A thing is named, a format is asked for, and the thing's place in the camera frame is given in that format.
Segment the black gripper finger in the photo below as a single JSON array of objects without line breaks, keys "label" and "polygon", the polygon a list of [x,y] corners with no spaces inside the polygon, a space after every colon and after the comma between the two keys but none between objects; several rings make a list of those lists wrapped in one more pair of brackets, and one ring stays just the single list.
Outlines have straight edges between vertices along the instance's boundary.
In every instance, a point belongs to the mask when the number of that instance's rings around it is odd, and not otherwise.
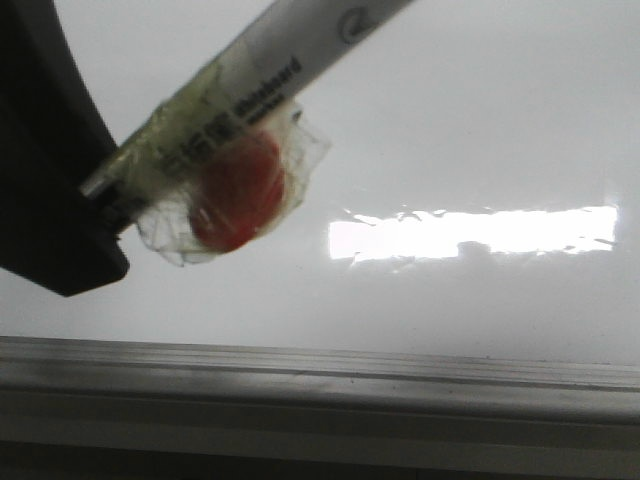
[{"label": "black gripper finger", "polygon": [[51,1],[1,4],[1,267],[69,297],[129,262],[81,184],[116,149]]}]

